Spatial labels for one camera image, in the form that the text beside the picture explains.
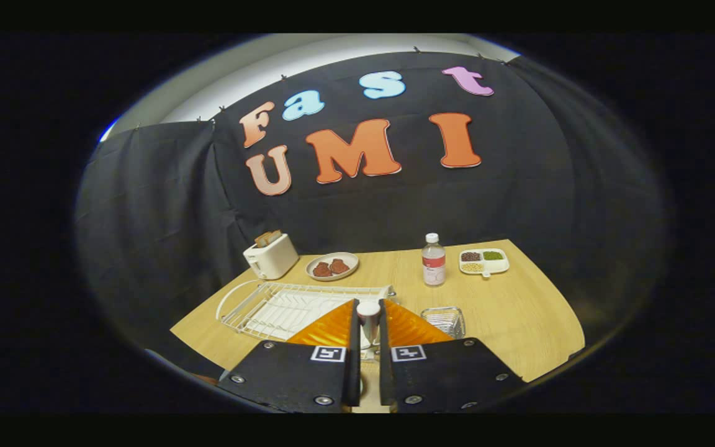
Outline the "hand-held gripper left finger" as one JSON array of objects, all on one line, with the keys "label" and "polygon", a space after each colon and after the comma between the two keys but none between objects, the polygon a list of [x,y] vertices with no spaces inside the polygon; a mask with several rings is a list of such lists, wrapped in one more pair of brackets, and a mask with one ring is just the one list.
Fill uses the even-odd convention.
[{"label": "hand-held gripper left finger", "polygon": [[218,388],[278,412],[351,412],[361,398],[359,303],[339,305],[287,342],[260,340]]}]

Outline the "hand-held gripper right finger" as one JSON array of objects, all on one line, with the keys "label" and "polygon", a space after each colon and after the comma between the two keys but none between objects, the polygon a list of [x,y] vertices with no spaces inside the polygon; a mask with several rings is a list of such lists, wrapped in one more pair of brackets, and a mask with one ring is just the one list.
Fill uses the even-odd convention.
[{"label": "hand-held gripper right finger", "polygon": [[490,412],[525,391],[479,339],[451,338],[389,299],[379,306],[380,403],[392,413]]}]

